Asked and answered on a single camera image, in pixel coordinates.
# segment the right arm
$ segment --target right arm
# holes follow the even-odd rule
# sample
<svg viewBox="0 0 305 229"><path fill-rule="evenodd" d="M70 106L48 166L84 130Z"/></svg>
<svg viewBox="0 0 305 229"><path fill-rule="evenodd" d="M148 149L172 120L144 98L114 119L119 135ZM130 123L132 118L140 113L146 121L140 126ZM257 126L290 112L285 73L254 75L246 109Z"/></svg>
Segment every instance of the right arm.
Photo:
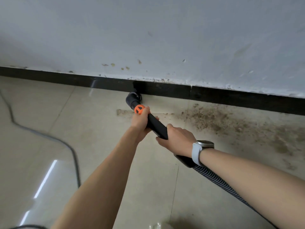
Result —
<svg viewBox="0 0 305 229"><path fill-rule="evenodd" d="M191 132L168 124L167 134L168 140L156 138L160 145L174 154L192 157L192 147L196 139ZM200 162L279 228L304 228L304 180L212 148L200 153Z"/></svg>

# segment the floor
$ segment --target floor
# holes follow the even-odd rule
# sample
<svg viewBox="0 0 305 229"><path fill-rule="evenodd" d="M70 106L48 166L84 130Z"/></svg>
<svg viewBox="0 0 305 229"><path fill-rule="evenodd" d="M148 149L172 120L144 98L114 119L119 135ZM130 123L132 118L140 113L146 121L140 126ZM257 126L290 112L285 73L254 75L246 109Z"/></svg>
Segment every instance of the floor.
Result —
<svg viewBox="0 0 305 229"><path fill-rule="evenodd" d="M128 128L126 92L0 76L16 121L48 132L76 150L84 181ZM186 128L215 148L305 179L305 117L240 107L143 96L164 124ZM50 227L77 189L63 145L10 122L0 99L0 228ZM160 147L150 133L132 163L114 228L272 228L264 219Z"/></svg>

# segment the forearm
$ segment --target forearm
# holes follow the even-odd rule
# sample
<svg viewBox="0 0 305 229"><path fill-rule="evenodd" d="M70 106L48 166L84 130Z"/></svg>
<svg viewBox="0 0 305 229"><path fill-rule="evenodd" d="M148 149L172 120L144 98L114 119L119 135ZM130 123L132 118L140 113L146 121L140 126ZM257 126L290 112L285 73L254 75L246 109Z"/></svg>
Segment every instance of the forearm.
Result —
<svg viewBox="0 0 305 229"><path fill-rule="evenodd" d="M200 161L278 227L305 225L305 181L214 149L205 149Z"/></svg>
<svg viewBox="0 0 305 229"><path fill-rule="evenodd" d="M129 128L115 149L69 200L53 229L112 228L137 148L137 132Z"/></svg>

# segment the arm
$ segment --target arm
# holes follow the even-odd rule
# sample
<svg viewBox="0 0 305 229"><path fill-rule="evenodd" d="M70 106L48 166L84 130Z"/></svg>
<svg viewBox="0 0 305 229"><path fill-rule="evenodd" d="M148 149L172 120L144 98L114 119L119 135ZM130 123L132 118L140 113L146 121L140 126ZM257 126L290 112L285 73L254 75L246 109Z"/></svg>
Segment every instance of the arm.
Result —
<svg viewBox="0 0 305 229"><path fill-rule="evenodd" d="M168 140L160 145L177 155L192 157L194 135L167 125ZM260 214L280 228L304 228L305 181L273 167L215 149L204 149L200 161L225 180Z"/></svg>
<svg viewBox="0 0 305 229"><path fill-rule="evenodd" d="M74 193L52 229L113 227L137 145L149 133L149 107L134 114L114 150Z"/></svg>

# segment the smartwatch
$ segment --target smartwatch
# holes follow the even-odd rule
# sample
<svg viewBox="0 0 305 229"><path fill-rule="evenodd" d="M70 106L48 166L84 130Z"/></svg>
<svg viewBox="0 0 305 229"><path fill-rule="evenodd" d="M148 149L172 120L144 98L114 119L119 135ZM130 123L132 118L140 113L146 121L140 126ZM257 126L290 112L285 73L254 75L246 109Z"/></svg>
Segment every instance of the smartwatch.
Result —
<svg viewBox="0 0 305 229"><path fill-rule="evenodd" d="M193 143L192 160L199 166L204 166L199 159L200 153L206 148L214 148L214 143L208 140L199 140Z"/></svg>

